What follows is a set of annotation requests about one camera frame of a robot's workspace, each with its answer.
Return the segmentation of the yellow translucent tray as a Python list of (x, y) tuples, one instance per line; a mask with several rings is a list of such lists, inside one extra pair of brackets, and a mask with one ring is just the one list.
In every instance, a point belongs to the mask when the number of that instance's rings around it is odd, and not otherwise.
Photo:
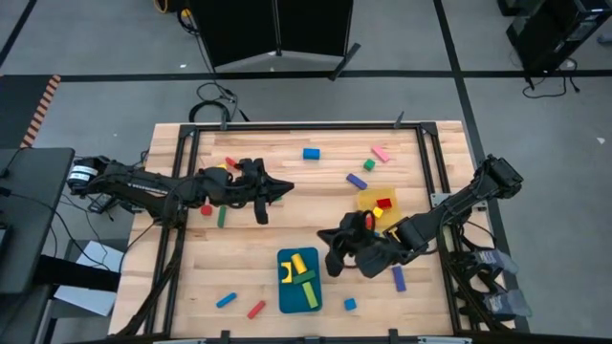
[[(372, 210), (377, 206), (377, 200), (384, 198), (389, 198), (393, 206), (383, 209), (381, 218), (376, 218)], [(358, 193), (357, 206), (359, 211), (371, 211), (370, 215), (374, 220), (374, 229), (372, 231), (379, 232), (381, 236), (383, 236), (383, 232), (386, 229), (403, 218), (403, 211), (394, 188), (368, 188), (360, 191)]]

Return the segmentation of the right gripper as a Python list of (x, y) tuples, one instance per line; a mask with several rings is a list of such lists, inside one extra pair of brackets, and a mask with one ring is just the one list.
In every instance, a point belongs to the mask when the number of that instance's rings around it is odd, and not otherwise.
[(338, 277), (344, 269), (358, 269), (363, 276), (373, 278), (397, 260), (397, 248), (365, 228), (365, 217), (370, 214), (346, 213), (338, 227), (318, 232), (329, 247), (325, 267), (330, 276)]

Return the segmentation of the black floor mat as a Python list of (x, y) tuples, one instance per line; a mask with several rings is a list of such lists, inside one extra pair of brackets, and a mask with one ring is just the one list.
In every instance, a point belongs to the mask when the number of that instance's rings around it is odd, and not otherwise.
[(0, 75), (0, 148), (32, 147), (60, 75)]

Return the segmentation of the light green long block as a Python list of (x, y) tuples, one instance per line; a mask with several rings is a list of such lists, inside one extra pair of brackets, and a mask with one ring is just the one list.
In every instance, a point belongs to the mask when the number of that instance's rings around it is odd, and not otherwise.
[(315, 294), (315, 290), (310, 282), (304, 282), (301, 285), (304, 294), (307, 299), (307, 303), (310, 309), (316, 309), (318, 307), (317, 296)]

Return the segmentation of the black power adapter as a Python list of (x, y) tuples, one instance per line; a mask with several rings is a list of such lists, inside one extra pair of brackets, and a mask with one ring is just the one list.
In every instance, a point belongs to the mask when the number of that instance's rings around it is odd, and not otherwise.
[(98, 194), (95, 198), (91, 199), (88, 205), (88, 210), (97, 214), (101, 214), (108, 210), (113, 204), (115, 199), (107, 194)]

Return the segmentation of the grey weight bag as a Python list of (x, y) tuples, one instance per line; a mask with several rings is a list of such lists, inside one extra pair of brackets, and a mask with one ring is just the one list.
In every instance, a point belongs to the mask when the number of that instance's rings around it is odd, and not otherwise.
[(517, 274), (519, 271), (518, 264), (508, 254), (498, 249), (476, 250), (471, 256), (476, 266), (481, 269), (489, 269), (491, 271), (502, 269), (511, 274)]
[(484, 305), (487, 310), (496, 317), (530, 317), (532, 315), (532, 310), (521, 290), (488, 293), (484, 296)]

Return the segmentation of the teal plastic tray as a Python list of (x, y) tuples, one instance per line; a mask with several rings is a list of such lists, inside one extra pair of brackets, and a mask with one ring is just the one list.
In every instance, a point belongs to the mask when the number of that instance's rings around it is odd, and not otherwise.
[[(291, 256), (295, 253), (300, 253), (308, 270), (313, 270), (317, 277), (310, 282), (317, 296), (318, 307), (310, 309), (307, 303), (306, 296), (301, 287), (303, 284), (281, 284), (280, 283), (280, 263), (292, 262)], [(315, 247), (299, 247), (285, 248), (277, 252), (277, 277), (278, 277), (278, 305), (283, 313), (299, 313), (299, 312), (318, 312), (322, 308), (322, 291), (321, 291), (321, 274), (319, 268), (318, 251)], [(293, 265), (293, 278), (298, 274), (295, 272)]]

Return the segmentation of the black folding partition screen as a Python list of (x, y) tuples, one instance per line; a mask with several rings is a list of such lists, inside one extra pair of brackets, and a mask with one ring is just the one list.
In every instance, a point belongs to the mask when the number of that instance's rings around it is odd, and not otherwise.
[(216, 68), (284, 52), (337, 56), (334, 81), (361, 44), (349, 42), (354, 0), (185, 0)]

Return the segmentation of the black equipment cart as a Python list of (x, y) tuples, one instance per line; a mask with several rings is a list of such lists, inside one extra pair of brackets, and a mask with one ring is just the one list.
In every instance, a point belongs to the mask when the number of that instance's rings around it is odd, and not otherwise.
[(612, 0), (528, 0), (506, 35), (524, 71), (555, 71), (608, 18)]

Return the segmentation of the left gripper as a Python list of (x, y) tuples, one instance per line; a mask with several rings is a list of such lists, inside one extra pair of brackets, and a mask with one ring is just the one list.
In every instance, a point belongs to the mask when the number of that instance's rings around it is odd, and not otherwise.
[(282, 181), (266, 176), (264, 162), (262, 159), (241, 159), (238, 163), (242, 175), (237, 179), (242, 189), (238, 191), (238, 204), (245, 205), (248, 202), (254, 204), (255, 219), (260, 225), (269, 222), (266, 210), (266, 201), (274, 200), (283, 196), (293, 189), (292, 182)]

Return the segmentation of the white paper sheet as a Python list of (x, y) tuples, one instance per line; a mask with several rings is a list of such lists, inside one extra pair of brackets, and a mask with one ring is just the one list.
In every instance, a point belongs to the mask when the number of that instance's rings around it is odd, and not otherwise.
[[(113, 272), (119, 271), (120, 260), (123, 257), (121, 251), (95, 241), (89, 241), (86, 244), (80, 244), (80, 246), (84, 253), (77, 250), (77, 256), (71, 258), (71, 261), (96, 269), (110, 269)], [(107, 316), (111, 313), (116, 297), (117, 293), (115, 291), (67, 286), (60, 286), (54, 294), (55, 299), (102, 316)]]

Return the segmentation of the black desk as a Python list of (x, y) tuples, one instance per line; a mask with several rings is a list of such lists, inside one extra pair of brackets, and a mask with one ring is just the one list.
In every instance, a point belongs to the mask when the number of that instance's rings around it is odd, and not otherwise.
[(24, 293), (34, 285), (63, 285), (115, 291), (117, 272), (89, 268), (42, 253), (75, 151), (72, 148), (1, 149), (0, 294)]

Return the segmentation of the black aluminium frame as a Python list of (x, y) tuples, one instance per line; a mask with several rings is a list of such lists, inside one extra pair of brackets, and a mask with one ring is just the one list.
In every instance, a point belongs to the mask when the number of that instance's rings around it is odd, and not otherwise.
[[(380, 146), (390, 157), (382, 162), (371, 150)], [(320, 150), (320, 159), (304, 160), (304, 148)], [(339, 277), (323, 276), (318, 312), (285, 314), (278, 305), (276, 254), (283, 248), (326, 246), (317, 231), (336, 226), (357, 207), (358, 190), (349, 173), (370, 188), (394, 188), (404, 215), (427, 211), (434, 192), (456, 192), (473, 177), (474, 162), (459, 121), (407, 122), (264, 122), (238, 123), (221, 132), (207, 126), (198, 140), (186, 142), (197, 165), (213, 166), (223, 158), (262, 158), (275, 178), (295, 188), (268, 210), (259, 225), (251, 207), (229, 212), (219, 228), (214, 217), (188, 214), (178, 285), (163, 292), (175, 301), (170, 335), (174, 339), (218, 339), (229, 333), (233, 343), (347, 344), (469, 330), (470, 320), (449, 302), (449, 275), (437, 255), (404, 266), (406, 291), (397, 292), (385, 271), (368, 279), (349, 269)], [(366, 171), (363, 164), (376, 164)], [(216, 303), (231, 292), (224, 308)], [(354, 298), (357, 307), (344, 308)], [(266, 307), (254, 318), (248, 312), (259, 301)]]

